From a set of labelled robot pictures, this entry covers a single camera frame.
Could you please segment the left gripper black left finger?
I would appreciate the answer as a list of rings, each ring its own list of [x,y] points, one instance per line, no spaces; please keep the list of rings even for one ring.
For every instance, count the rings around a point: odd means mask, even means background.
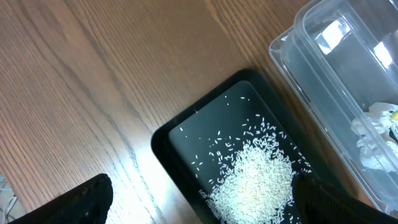
[[[111,179],[98,174],[11,224],[105,224],[112,202]]]

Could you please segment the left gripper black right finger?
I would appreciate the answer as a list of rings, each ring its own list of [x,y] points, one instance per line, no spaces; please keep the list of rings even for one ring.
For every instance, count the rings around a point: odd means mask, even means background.
[[[294,178],[292,195],[303,223],[397,224],[396,218],[308,175]]]

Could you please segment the pile of white rice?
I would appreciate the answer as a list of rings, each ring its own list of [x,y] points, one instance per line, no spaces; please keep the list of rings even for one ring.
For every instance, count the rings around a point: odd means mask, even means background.
[[[301,173],[270,136],[245,142],[234,152],[221,182],[203,198],[218,223],[298,223],[292,195]]]

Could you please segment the white tissue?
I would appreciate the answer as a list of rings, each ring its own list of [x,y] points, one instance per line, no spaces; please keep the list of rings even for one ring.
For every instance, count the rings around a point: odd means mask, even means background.
[[[376,129],[387,148],[397,157],[397,120],[391,119],[395,111],[395,104],[376,102],[368,108],[364,116]],[[358,118],[352,120],[351,130],[360,137],[356,146],[360,151],[359,157],[363,166],[386,172],[396,171]]]

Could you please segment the yellow green snack wrapper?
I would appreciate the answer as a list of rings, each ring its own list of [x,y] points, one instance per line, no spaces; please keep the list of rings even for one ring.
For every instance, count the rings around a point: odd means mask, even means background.
[[[398,111],[392,113],[391,119],[398,120]]]

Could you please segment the black waste tray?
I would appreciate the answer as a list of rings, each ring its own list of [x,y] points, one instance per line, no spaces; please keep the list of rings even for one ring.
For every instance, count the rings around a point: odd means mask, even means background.
[[[151,148],[199,219],[217,223],[203,194],[221,182],[234,152],[263,136],[270,136],[289,157],[294,171],[343,189],[293,114],[256,70],[236,72],[165,123],[153,134]]]

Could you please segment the clear plastic bin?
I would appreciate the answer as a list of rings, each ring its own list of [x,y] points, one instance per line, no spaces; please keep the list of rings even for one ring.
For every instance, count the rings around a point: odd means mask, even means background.
[[[397,1],[311,0],[269,53],[373,205],[396,217],[397,157],[364,113],[397,105]],[[355,118],[395,172],[362,165]]]

